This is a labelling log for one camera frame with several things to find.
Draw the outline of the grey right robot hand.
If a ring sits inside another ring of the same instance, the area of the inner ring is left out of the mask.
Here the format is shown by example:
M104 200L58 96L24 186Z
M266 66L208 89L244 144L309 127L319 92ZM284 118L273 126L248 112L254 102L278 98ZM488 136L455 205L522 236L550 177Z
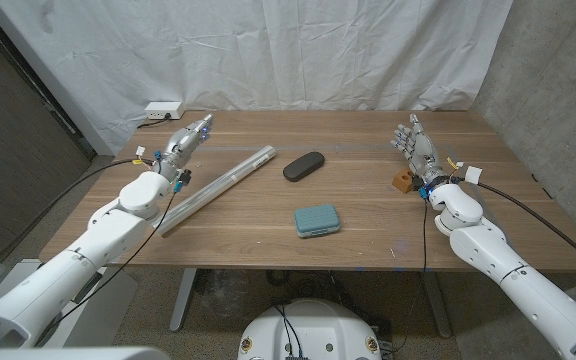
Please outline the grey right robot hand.
M391 144L403 154L414 176L429 190L447 180L436 148L415 114L409 117L410 125L399 124L394 130Z

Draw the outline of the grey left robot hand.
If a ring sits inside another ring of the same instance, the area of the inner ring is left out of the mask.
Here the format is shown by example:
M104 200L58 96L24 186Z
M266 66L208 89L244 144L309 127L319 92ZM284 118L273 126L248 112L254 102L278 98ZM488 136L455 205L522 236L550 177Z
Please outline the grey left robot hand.
M189 162L197 147L210 138L213 120L214 115L208 113L202 119L175 132L161 158L155 161L153 171L172 181L178 171Z

